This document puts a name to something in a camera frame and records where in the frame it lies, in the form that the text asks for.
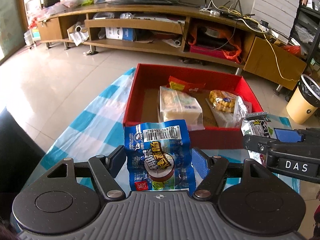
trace trash can rim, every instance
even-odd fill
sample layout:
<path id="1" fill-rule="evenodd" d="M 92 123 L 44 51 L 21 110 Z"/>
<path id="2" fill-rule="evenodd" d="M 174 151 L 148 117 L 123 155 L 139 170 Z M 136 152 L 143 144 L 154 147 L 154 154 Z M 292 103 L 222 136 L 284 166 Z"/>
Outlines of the trash can rim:
<path id="1" fill-rule="evenodd" d="M 307 75 L 305 75 L 305 74 L 302 74 L 302 75 L 301 75 L 301 79 L 302 79 L 303 83 L 306 85 L 306 87 L 311 91 L 311 93 L 312 93 L 318 100 L 320 100 L 320 97 L 319 97 L 319 96 L 311 89 L 311 87 L 307 84 L 305 78 L 308 78 L 309 80 L 311 80 L 311 82 L 320 89 L 320 87 L 318 86 L 318 84 L 317 84 L 312 78 L 310 78 L 309 76 L 307 76 Z"/>

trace blue snack package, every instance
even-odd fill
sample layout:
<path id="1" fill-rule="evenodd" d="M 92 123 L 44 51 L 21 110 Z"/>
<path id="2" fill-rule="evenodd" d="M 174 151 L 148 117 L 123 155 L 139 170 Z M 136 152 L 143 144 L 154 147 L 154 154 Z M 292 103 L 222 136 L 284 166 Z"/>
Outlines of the blue snack package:
<path id="1" fill-rule="evenodd" d="M 124 147 L 132 191 L 196 189 L 185 120 L 125 127 Z"/>

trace white paneled wall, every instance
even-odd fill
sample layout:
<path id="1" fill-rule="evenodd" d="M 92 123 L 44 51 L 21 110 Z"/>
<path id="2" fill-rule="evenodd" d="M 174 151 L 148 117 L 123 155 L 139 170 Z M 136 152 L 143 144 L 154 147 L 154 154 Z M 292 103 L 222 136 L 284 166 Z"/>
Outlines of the white paneled wall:
<path id="1" fill-rule="evenodd" d="M 258 21 L 265 20 L 287 36 L 293 26 L 300 0 L 254 0 L 252 13 Z"/>

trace tile floor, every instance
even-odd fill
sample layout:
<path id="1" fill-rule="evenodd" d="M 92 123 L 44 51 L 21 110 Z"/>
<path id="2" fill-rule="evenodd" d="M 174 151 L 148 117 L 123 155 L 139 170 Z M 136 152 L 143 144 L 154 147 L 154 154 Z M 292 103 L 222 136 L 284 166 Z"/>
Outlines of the tile floor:
<path id="1" fill-rule="evenodd" d="M 89 47 L 81 45 L 64 51 L 57 43 L 46 50 L 42 44 L 15 54 L 0 66 L 0 108 L 7 105 L 19 125 L 47 151 L 79 113 L 109 84 L 138 63 L 187 66 L 235 73 L 235 68 L 213 64 L 186 65 L 177 57 L 161 54 L 97 48 L 99 54 L 86 56 Z M 271 114 L 289 117 L 284 96 L 273 93 L 276 85 L 250 73 L 244 73 L 262 108 Z M 304 125 L 290 119 L 292 128 L 319 128 L 318 119 L 310 117 Z M 313 212 L 320 204 L 316 193 L 320 185 L 301 182 L 301 195 L 307 213 L 301 233 L 313 235 Z"/>

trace red logo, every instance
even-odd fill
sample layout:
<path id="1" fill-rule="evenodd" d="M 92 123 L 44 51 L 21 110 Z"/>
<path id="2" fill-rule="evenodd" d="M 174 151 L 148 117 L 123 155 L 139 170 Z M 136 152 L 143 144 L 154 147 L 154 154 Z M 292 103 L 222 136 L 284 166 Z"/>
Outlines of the red logo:
<path id="1" fill-rule="evenodd" d="M 137 191 L 148 190 L 148 182 L 146 180 L 138 181 L 134 183 Z"/>

